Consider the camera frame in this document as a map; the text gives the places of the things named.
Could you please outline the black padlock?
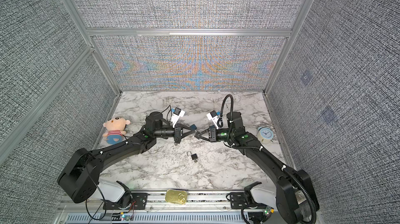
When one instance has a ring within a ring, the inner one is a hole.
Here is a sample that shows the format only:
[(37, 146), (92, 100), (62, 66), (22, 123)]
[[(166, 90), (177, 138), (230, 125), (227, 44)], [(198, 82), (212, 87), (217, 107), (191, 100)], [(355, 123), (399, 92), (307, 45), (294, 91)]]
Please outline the black padlock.
[(195, 137), (196, 137), (198, 140), (201, 140), (201, 139), (202, 139), (202, 136), (201, 136), (200, 132), (198, 132), (198, 133), (195, 135)]

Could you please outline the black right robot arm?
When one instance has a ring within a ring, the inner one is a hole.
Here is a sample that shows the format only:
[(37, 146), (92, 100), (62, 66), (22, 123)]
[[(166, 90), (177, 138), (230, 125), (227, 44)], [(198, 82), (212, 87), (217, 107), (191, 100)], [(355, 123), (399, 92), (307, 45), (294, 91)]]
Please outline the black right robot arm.
[(240, 202), (235, 201), (236, 193), (229, 196), (232, 207), (240, 209), (245, 223), (263, 224), (274, 210), (288, 224), (317, 221), (319, 203), (308, 173), (293, 169), (268, 151), (255, 135), (246, 131), (240, 112), (227, 114), (227, 128), (220, 125), (221, 113), (211, 111), (207, 118), (213, 124), (195, 137), (211, 143), (225, 142), (227, 147), (238, 150), (255, 162), (276, 187), (270, 191), (261, 182), (254, 182), (244, 188)]

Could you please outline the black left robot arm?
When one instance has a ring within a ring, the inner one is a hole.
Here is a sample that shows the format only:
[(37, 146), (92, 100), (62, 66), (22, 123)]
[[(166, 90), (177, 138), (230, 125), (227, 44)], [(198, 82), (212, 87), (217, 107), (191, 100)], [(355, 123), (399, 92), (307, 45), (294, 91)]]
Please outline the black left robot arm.
[(129, 208), (133, 203), (131, 190), (122, 182), (100, 180), (103, 170), (130, 156), (142, 154), (152, 148), (158, 138), (174, 139), (176, 144), (195, 132), (195, 125), (178, 123), (182, 115), (173, 114), (171, 121), (161, 112), (150, 113), (145, 125), (130, 138), (105, 148), (88, 151), (77, 150), (60, 173), (57, 183), (73, 200), (82, 203), (90, 198), (104, 201), (104, 208), (112, 205), (119, 209)]

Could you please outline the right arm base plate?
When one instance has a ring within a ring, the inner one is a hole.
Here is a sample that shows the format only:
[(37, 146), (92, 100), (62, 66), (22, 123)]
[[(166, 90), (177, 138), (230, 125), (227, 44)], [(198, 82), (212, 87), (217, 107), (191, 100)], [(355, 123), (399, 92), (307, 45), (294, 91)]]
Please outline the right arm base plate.
[(250, 209), (274, 209), (272, 206), (257, 203), (252, 195), (247, 192), (230, 192), (226, 195), (226, 199), (229, 201), (232, 209), (242, 209), (245, 206), (249, 207)]

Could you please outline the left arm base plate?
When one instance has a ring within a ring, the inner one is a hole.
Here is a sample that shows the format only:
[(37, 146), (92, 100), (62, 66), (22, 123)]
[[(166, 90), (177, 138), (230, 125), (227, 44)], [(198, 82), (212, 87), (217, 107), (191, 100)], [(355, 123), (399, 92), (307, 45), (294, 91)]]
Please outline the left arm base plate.
[(148, 202), (148, 193), (125, 194), (118, 202), (106, 201), (103, 210), (145, 210)]

